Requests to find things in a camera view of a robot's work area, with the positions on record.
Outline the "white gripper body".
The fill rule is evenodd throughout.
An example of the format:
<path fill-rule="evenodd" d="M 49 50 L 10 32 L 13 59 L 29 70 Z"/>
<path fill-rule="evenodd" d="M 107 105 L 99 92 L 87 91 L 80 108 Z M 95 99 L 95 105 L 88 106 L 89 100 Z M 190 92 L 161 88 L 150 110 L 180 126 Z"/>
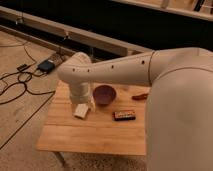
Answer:
<path fill-rule="evenodd" d="M 95 110 L 92 97 L 92 85 L 90 83 L 70 84 L 69 90 L 73 110 L 75 110 L 79 104 L 86 104 L 92 111 Z"/>

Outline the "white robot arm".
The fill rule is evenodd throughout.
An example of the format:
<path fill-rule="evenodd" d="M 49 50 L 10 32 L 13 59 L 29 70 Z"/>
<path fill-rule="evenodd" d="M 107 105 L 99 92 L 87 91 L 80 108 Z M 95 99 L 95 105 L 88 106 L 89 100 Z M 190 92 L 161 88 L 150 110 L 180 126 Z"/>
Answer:
<path fill-rule="evenodd" d="M 90 100 L 90 84 L 148 86 L 147 171 L 213 171 L 213 52 L 157 50 L 93 63 L 82 52 L 58 68 L 75 103 Z"/>

